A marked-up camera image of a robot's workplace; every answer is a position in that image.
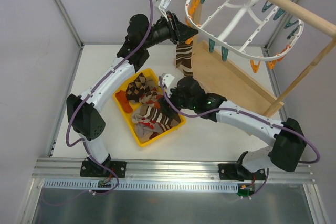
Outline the orange clothes peg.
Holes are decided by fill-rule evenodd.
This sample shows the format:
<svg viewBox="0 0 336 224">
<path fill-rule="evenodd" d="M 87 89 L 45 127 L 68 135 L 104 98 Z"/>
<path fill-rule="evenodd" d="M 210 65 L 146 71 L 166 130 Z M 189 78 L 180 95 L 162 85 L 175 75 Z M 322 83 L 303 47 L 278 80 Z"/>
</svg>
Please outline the orange clothes peg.
<svg viewBox="0 0 336 224">
<path fill-rule="evenodd" d="M 257 73 L 259 68 L 260 68 L 261 62 L 251 60 L 250 65 L 251 65 L 251 69 L 252 69 L 253 73 Z"/>
<path fill-rule="evenodd" d="M 190 22 L 188 21 L 187 18 L 185 18 L 185 23 L 188 25 L 188 27 L 192 28 L 192 25 L 190 24 Z M 185 43 L 186 43 L 187 45 L 189 45 L 192 41 L 193 41 L 193 36 L 191 36 L 189 39 L 187 39 L 187 40 L 185 41 Z"/>
</svg>

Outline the brown white striped sock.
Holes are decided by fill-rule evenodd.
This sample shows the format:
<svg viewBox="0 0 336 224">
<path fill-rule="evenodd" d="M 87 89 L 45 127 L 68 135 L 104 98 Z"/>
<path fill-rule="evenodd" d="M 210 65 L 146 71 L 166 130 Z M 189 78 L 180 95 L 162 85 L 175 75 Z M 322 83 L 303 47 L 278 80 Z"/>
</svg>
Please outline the brown white striped sock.
<svg viewBox="0 0 336 224">
<path fill-rule="evenodd" d="M 175 67 L 179 69 L 185 77 L 193 76 L 192 70 L 193 42 L 182 43 L 176 46 Z"/>
</svg>

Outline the brown argyle sock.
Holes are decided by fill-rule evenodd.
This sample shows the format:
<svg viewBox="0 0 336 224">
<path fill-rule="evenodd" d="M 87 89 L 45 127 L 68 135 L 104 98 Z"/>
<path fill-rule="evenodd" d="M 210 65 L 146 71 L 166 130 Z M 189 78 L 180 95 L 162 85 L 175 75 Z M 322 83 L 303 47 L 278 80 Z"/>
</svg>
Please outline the brown argyle sock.
<svg viewBox="0 0 336 224">
<path fill-rule="evenodd" d="M 151 77 L 139 74 L 126 89 L 126 99 L 132 103 L 154 104 L 157 100 L 158 87 Z"/>
</svg>

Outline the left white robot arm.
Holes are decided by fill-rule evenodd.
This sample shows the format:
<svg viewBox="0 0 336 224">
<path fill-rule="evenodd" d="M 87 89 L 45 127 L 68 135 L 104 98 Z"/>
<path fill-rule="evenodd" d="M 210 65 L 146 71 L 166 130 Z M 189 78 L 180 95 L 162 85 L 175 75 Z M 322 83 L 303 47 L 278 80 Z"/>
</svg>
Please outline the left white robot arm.
<svg viewBox="0 0 336 224">
<path fill-rule="evenodd" d="M 120 85 L 144 65 L 149 58 L 148 48 L 166 40 L 179 45 L 197 34 L 198 30 L 182 23 L 171 12 L 154 25 L 144 14 L 133 15 L 127 27 L 125 42 L 112 66 L 82 94 L 68 96 L 68 129 L 79 134 L 92 163 L 92 170 L 98 176 L 105 176 L 110 171 L 111 157 L 101 137 L 106 123 L 100 112 L 106 102 Z"/>
</svg>

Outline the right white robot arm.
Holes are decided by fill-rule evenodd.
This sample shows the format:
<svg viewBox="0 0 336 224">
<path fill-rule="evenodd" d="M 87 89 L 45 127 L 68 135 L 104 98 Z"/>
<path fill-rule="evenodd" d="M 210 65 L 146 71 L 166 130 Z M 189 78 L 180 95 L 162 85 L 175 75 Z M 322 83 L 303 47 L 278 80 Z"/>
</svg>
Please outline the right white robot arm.
<svg viewBox="0 0 336 224">
<path fill-rule="evenodd" d="M 231 125 L 267 144 L 257 151 L 244 151 L 232 168 L 226 168 L 224 174 L 230 179 L 243 181 L 272 167 L 285 172 L 296 170 L 307 146 L 296 120 L 272 120 L 246 110 L 219 94 L 205 92 L 192 77 L 176 82 L 172 75 L 164 74 L 159 77 L 159 85 L 164 95 L 159 104 L 165 114 L 176 115 L 189 109 L 194 117 Z"/>
</svg>

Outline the wooden hanger stand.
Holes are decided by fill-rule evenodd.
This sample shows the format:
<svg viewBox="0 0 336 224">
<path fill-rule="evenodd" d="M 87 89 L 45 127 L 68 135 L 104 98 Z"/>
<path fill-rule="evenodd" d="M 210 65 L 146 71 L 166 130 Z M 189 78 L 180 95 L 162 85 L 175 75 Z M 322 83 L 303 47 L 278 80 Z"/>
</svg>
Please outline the wooden hanger stand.
<svg viewBox="0 0 336 224">
<path fill-rule="evenodd" d="M 284 99 L 314 69 L 315 66 L 335 47 L 335 24 L 305 9 L 291 0 L 269 0 L 294 16 L 331 38 L 328 45 L 310 62 L 289 87 L 278 97 L 270 93 L 251 75 L 234 64 L 229 58 L 222 61 L 220 47 L 213 53 L 208 51 L 208 41 L 193 37 L 192 70 L 194 77 L 210 92 L 225 95 L 244 108 L 264 116 L 272 116 L 284 105 Z"/>
</svg>

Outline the white round clip hanger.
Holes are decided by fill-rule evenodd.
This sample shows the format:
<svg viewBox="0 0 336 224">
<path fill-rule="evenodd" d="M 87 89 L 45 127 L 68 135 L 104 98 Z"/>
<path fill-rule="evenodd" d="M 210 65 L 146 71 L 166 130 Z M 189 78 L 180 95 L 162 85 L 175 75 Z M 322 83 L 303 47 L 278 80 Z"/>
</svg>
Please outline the white round clip hanger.
<svg viewBox="0 0 336 224">
<path fill-rule="evenodd" d="M 268 29 L 286 11 L 269 0 L 186 0 L 185 18 L 199 35 L 215 41 L 215 47 L 226 47 L 229 52 L 249 61 L 265 63 L 269 69 L 281 62 L 303 33 L 304 22 L 291 16 L 284 25 L 288 35 L 285 47 L 279 52 L 263 56 L 252 54 L 247 47 L 261 41 Z"/>
</svg>

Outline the teal clothes peg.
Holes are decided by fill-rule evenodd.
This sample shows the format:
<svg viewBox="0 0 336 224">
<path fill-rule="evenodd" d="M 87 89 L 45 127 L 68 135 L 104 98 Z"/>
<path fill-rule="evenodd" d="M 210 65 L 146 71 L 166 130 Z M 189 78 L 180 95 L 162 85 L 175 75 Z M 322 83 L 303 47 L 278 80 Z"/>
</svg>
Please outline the teal clothes peg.
<svg viewBox="0 0 336 224">
<path fill-rule="evenodd" d="M 213 41 L 212 39 L 208 39 L 208 51 L 210 53 L 213 53 L 215 49 L 215 41 Z"/>
<path fill-rule="evenodd" d="M 227 61 L 229 50 L 226 47 L 221 46 L 222 61 Z"/>
</svg>

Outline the yellow plastic tray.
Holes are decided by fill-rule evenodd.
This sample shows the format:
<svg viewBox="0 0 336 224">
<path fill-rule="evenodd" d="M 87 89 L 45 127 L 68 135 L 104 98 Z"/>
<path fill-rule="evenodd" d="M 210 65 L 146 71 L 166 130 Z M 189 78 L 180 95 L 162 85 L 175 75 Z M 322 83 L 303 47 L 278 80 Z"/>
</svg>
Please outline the yellow plastic tray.
<svg viewBox="0 0 336 224">
<path fill-rule="evenodd" d="M 136 143 L 145 147 L 179 129 L 184 116 L 168 116 L 161 110 L 163 92 L 159 79 L 150 68 L 128 78 L 112 96 Z"/>
</svg>

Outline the beige sock with red pattern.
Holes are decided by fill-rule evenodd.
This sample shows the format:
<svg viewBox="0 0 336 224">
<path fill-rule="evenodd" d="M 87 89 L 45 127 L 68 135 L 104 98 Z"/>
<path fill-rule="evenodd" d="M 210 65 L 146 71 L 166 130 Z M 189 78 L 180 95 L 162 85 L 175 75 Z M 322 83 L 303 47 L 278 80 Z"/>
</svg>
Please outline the beige sock with red pattern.
<svg viewBox="0 0 336 224">
<path fill-rule="evenodd" d="M 134 123 L 134 131 L 139 138 L 153 134 L 155 122 L 141 116 L 138 112 L 134 112 L 131 115 L 131 121 Z"/>
</svg>

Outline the green circuit board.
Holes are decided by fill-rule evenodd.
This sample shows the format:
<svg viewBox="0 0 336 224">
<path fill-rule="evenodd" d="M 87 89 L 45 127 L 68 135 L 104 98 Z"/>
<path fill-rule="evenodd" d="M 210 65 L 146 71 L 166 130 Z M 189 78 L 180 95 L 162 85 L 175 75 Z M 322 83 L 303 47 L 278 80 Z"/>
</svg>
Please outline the green circuit board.
<svg viewBox="0 0 336 224">
<path fill-rule="evenodd" d="M 237 195 L 240 198 L 248 197 L 250 198 L 255 192 L 255 189 L 253 187 L 248 187 L 246 185 L 241 185 L 238 187 Z"/>
</svg>

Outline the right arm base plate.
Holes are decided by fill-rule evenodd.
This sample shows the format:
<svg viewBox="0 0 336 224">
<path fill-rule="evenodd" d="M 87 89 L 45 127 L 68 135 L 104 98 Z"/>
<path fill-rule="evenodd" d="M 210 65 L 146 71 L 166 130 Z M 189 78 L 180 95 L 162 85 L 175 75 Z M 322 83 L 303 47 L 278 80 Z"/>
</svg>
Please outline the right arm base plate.
<svg viewBox="0 0 336 224">
<path fill-rule="evenodd" d="M 219 163 L 218 173 L 220 180 L 239 180 L 234 163 Z"/>
</svg>

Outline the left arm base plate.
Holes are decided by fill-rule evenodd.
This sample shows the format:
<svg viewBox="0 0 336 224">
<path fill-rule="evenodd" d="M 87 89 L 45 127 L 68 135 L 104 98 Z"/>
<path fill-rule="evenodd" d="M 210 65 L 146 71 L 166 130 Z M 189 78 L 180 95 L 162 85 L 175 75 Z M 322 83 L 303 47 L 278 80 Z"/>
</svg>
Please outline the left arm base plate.
<svg viewBox="0 0 336 224">
<path fill-rule="evenodd" d="M 107 161 L 102 164 L 113 171 L 119 178 L 125 178 L 127 163 L 125 161 Z M 85 159 L 81 164 L 80 177 L 106 178 L 111 173 L 90 159 Z"/>
</svg>

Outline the aluminium mounting rail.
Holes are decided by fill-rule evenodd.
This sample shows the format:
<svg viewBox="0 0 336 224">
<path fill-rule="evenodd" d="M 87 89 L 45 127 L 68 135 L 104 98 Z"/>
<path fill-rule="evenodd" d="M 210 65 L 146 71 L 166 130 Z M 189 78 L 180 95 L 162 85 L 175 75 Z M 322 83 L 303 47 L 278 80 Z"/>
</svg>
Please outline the aluminium mounting rail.
<svg viewBox="0 0 336 224">
<path fill-rule="evenodd" d="M 81 178 L 80 169 L 83 158 L 39 158 L 33 169 L 33 178 Z M 218 173 L 220 161 L 155 161 L 118 159 L 125 161 L 127 170 L 124 180 L 167 181 L 167 182 L 229 182 L 220 180 Z M 271 168 L 269 183 L 314 184 L 316 182 L 309 165 L 298 165 L 293 173 Z"/>
</svg>

